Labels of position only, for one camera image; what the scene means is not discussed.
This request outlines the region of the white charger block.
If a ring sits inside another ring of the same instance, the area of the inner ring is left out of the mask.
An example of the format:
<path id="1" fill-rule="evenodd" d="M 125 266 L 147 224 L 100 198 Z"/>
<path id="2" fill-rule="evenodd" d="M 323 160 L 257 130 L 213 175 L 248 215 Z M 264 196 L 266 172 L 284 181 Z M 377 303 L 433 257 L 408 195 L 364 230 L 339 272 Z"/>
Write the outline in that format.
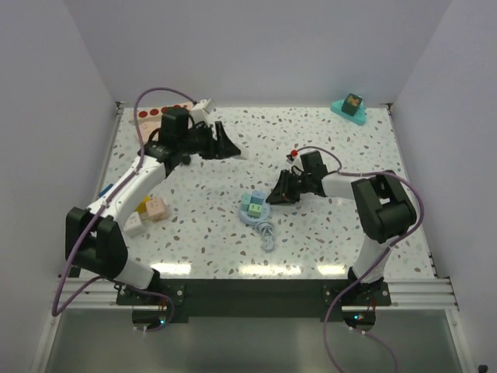
<path id="1" fill-rule="evenodd" d="M 249 159 L 249 157 L 248 157 L 248 155 L 247 155 L 247 154 L 245 154 L 245 153 L 241 153 L 240 155 L 235 155 L 235 156 L 233 157 L 233 159 L 236 159 L 236 160 L 248 160 L 248 159 Z"/>

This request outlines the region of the green small charger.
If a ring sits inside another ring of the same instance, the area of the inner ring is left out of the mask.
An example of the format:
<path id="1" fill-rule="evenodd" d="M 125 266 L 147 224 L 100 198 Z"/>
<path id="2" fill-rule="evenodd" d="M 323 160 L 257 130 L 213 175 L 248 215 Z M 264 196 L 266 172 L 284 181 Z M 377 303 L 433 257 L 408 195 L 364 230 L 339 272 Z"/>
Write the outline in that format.
<path id="1" fill-rule="evenodd" d="M 262 214 L 262 205 L 250 204 L 248 206 L 247 215 L 251 218 L 259 218 Z"/>

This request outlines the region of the beige cube plug adapter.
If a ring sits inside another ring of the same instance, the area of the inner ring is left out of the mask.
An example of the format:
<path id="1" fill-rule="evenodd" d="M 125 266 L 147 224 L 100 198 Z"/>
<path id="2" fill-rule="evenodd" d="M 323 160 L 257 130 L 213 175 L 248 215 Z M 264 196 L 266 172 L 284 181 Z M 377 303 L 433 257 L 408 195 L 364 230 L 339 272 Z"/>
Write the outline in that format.
<path id="1" fill-rule="evenodd" d="M 161 221 L 168 217 L 167 204 L 160 197 L 151 198 L 145 207 L 150 221 Z"/>

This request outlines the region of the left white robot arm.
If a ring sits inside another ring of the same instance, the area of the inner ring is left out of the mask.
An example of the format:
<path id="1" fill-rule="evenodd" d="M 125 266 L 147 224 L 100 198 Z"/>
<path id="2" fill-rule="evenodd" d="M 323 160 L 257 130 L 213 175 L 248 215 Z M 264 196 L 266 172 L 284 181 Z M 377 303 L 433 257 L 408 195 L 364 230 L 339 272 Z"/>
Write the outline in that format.
<path id="1" fill-rule="evenodd" d="M 242 153 L 220 121 L 191 124 L 192 117 L 184 108 L 166 110 L 157 134 L 140 141 L 137 157 L 117 183 L 88 207 L 72 208 L 66 217 L 68 265 L 134 288 L 134 297 L 144 305 L 159 300 L 161 279 L 157 270 L 130 257 L 123 237 L 127 219 L 145 195 L 191 155 L 220 160 Z"/>

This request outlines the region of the blue cube socket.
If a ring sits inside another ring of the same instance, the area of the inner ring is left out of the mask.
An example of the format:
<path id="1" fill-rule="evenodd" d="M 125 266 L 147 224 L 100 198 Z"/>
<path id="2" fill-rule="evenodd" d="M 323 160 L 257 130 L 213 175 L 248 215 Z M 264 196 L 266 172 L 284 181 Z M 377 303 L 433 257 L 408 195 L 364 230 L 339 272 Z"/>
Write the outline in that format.
<path id="1" fill-rule="evenodd" d="M 99 192 L 98 197 L 103 197 L 111 188 L 113 187 L 113 183 L 107 185 L 102 191 Z"/>

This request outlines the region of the white cube plug adapter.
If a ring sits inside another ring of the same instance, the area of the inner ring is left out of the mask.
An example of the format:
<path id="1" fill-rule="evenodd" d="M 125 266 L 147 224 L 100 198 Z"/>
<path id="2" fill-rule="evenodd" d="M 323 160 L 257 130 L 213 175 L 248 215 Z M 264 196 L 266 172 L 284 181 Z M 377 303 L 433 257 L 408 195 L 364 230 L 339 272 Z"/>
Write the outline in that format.
<path id="1" fill-rule="evenodd" d="M 131 238 L 146 232 L 146 227 L 137 211 L 134 211 L 127 219 L 123 230 L 125 234 Z"/>

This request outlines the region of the light blue round power strip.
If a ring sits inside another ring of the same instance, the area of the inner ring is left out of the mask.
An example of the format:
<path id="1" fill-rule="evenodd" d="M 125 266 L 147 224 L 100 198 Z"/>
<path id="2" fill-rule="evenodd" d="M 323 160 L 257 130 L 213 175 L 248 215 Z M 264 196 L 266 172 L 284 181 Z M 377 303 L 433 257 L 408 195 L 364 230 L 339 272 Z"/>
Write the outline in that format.
<path id="1" fill-rule="evenodd" d="M 239 216 L 243 223 L 247 225 L 257 225 L 269 219 L 270 206 L 263 204 L 247 204 L 239 208 Z"/>

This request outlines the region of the yellow cube socket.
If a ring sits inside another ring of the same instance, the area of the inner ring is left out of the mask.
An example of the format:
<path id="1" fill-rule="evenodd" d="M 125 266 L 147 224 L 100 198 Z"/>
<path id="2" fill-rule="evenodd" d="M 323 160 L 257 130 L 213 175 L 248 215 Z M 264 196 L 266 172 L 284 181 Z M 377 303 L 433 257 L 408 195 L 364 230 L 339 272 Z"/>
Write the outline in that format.
<path id="1" fill-rule="evenodd" d="M 147 207 L 146 207 L 146 203 L 149 202 L 150 200 L 150 197 L 149 196 L 146 196 L 140 203 L 139 205 L 136 207 L 135 211 L 138 213 L 138 214 L 144 214 L 147 212 Z"/>

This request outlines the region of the pink round power strip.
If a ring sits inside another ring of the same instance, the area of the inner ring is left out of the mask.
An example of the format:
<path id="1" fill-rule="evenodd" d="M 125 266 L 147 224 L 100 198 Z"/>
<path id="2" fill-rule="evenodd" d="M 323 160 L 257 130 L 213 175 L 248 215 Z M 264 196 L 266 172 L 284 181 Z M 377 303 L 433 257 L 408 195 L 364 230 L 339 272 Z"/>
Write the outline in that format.
<path id="1" fill-rule="evenodd" d="M 140 135 L 144 144 L 148 142 L 151 133 L 154 130 L 160 128 L 160 126 L 161 126 L 161 121 L 159 119 L 148 119 L 148 120 L 145 119 L 138 121 Z"/>

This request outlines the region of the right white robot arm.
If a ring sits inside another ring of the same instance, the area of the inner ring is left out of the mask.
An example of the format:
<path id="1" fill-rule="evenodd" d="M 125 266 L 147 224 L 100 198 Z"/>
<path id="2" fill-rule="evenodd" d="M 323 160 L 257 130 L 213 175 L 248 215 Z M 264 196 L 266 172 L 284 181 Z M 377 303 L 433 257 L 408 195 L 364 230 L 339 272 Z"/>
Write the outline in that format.
<path id="1" fill-rule="evenodd" d="M 287 160 L 290 168 L 280 172 L 266 198 L 268 204 L 296 204 L 306 193 L 355 203 L 364 240 L 349 271 L 351 282 L 346 285 L 346 297 L 354 305 L 364 305 L 374 295 L 372 284 L 384 277 L 392 247 L 420 226 L 424 208 L 415 209 L 405 191 L 407 181 L 392 170 L 330 171 L 318 149 L 306 153 L 293 150 Z"/>

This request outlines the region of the beige power strip red sockets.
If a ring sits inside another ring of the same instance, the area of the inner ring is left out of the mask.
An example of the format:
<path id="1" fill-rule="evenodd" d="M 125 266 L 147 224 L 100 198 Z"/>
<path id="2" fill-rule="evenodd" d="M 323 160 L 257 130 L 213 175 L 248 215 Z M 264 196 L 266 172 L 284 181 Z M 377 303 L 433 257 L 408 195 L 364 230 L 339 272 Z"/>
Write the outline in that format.
<path id="1" fill-rule="evenodd" d="M 172 108 L 182 107 L 186 110 L 193 108 L 192 103 L 178 103 L 169 106 L 153 106 L 142 107 L 137 109 L 137 122 L 142 124 L 144 122 L 158 121 L 161 122 L 162 115 Z"/>

